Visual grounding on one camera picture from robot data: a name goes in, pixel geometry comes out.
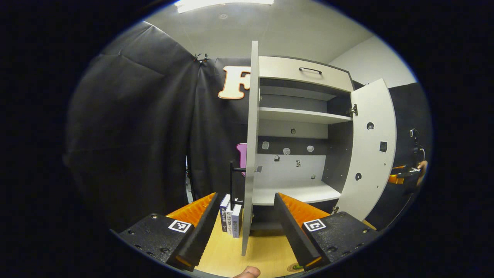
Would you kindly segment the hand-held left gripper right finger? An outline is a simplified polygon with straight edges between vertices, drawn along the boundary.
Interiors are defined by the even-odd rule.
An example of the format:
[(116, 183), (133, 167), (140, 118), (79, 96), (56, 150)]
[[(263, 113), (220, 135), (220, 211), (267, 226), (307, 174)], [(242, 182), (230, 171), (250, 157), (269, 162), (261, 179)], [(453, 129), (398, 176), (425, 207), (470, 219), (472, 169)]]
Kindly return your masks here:
[(274, 209), (305, 271), (351, 257), (379, 237), (379, 232), (347, 212), (329, 214), (280, 192), (274, 195)]

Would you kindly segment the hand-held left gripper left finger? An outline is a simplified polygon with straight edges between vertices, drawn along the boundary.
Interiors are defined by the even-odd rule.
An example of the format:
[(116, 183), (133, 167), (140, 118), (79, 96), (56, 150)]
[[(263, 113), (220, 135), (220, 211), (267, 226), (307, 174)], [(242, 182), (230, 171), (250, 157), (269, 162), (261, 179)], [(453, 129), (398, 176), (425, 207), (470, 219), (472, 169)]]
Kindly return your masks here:
[(150, 213), (116, 236), (152, 260), (193, 271), (210, 239), (219, 213), (219, 194), (211, 193), (167, 214)]

